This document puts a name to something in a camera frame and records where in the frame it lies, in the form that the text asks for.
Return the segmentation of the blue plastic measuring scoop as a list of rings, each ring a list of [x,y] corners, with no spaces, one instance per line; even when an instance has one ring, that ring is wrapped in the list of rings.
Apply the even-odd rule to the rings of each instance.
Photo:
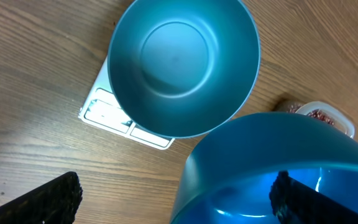
[[[211,131],[188,156],[172,223],[277,223],[281,171],[358,213],[358,142],[305,115],[256,113]]]

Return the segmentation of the red adzuki beans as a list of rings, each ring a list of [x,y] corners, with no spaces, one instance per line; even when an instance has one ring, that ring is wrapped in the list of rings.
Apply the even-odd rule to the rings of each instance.
[[[285,111],[287,113],[297,113],[297,111],[302,106],[303,106],[302,104],[294,103],[294,104],[291,104],[291,105],[287,106]],[[311,118],[315,118],[315,119],[324,121],[325,123],[330,124],[331,126],[335,125],[334,120],[331,117],[329,117],[326,113],[323,113],[321,110],[313,110],[311,112],[308,112],[306,115],[311,117]]]

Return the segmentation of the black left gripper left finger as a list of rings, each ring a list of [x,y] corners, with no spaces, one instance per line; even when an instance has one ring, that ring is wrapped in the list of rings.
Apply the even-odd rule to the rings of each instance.
[[[83,199],[76,172],[67,172],[0,206],[0,224],[72,224]]]

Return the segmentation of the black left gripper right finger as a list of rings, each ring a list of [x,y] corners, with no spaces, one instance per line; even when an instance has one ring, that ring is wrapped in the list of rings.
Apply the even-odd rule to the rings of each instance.
[[[271,186],[272,211],[283,224],[358,224],[358,213],[280,171]]]

